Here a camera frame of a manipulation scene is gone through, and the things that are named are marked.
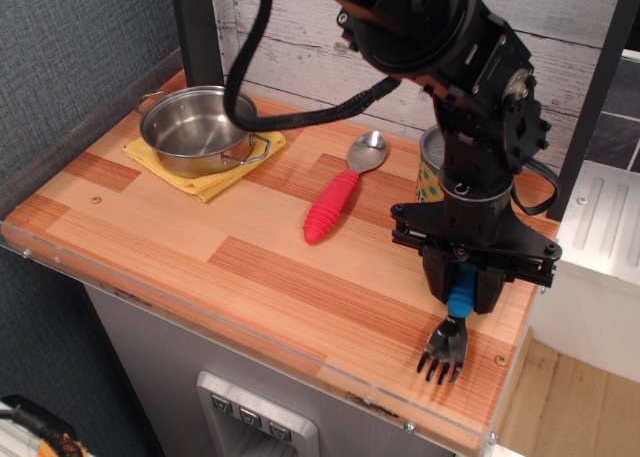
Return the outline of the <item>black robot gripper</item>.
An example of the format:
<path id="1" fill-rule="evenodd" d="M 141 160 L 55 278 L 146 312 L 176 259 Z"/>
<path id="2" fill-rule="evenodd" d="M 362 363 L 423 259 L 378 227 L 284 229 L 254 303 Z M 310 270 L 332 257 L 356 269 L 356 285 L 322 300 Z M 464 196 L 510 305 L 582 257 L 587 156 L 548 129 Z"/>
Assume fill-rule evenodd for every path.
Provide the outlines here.
<path id="1" fill-rule="evenodd" d="M 477 268 L 474 310 L 491 313 L 506 283 L 549 286 L 562 249 L 527 226 L 511 204 L 513 178 L 475 191 L 443 177 L 444 199 L 391 208 L 393 241 L 418 250 L 431 294 L 447 303 L 460 264 Z"/>

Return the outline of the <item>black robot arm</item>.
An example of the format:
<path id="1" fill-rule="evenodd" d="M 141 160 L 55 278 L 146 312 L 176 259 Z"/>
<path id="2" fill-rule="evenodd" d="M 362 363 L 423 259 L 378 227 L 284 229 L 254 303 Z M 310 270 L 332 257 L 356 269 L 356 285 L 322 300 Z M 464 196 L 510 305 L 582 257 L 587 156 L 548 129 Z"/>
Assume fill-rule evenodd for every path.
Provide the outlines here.
<path id="1" fill-rule="evenodd" d="M 336 1 L 350 45 L 433 100 L 444 196 L 391 210 L 393 239 L 419 251 L 431 293 L 463 317 L 490 313 L 508 282 L 550 285 L 560 247 L 521 221 L 548 204 L 527 207 L 514 187 L 524 169 L 557 181 L 537 159 L 550 124 L 523 42 L 482 0 Z"/>

